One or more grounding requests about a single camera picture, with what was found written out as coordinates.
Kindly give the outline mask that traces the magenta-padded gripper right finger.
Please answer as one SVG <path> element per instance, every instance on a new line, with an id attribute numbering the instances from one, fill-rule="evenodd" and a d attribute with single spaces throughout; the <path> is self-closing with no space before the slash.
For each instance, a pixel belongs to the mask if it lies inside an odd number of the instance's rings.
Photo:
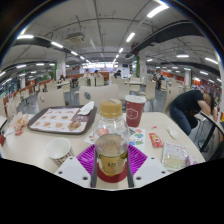
<path id="1" fill-rule="evenodd" d="M 130 188 L 140 188 L 167 175 L 167 170 L 155 157 L 148 157 L 130 145 L 127 157 L 127 181 Z"/>

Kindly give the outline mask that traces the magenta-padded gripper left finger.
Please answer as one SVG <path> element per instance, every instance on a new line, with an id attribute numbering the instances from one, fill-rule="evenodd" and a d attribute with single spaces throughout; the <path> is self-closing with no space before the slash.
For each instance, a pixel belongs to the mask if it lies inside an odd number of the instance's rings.
<path id="1" fill-rule="evenodd" d="M 84 188 L 95 188 L 97 183 L 97 156 L 93 145 L 78 156 L 69 156 L 55 174 Z"/>

